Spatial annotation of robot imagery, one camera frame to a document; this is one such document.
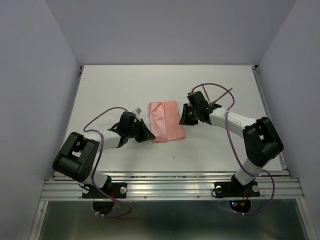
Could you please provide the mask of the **pink cloth napkin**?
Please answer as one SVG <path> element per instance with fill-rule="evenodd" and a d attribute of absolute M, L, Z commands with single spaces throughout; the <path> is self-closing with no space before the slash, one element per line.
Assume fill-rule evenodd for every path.
<path fill-rule="evenodd" d="M 150 102 L 148 109 L 150 130 L 155 136 L 153 143 L 179 141 L 186 138 L 184 128 L 179 124 L 180 113 L 175 100 Z"/>

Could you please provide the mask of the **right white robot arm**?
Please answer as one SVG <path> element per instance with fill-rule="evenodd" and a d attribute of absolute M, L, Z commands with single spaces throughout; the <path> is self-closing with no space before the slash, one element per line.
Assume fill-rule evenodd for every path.
<path fill-rule="evenodd" d="M 222 193 L 230 191 L 235 195 L 242 195 L 250 188 L 255 178 L 265 171 L 265 166 L 284 149 L 272 121 L 265 116 L 259 119 L 245 117 L 231 112 L 230 107 L 224 108 L 216 103 L 209 104 L 200 91 L 190 92 L 187 99 L 188 103 L 183 105 L 180 125 L 195 126 L 202 122 L 225 129 L 237 161 L 240 158 L 231 134 L 243 139 L 246 160 L 238 162 L 239 170 L 229 182 L 219 188 Z"/>

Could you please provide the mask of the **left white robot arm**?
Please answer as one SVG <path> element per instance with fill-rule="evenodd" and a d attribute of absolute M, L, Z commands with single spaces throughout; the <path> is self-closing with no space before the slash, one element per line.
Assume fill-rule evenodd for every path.
<path fill-rule="evenodd" d="M 108 196 L 112 189 L 111 177 L 98 170 L 103 151 L 121 148 L 129 139 L 142 143 L 156 138 L 136 111 L 124 111 L 119 121 L 104 132 L 86 128 L 83 131 L 92 134 L 70 133 L 52 168 L 78 183 L 94 186 L 100 197 Z"/>

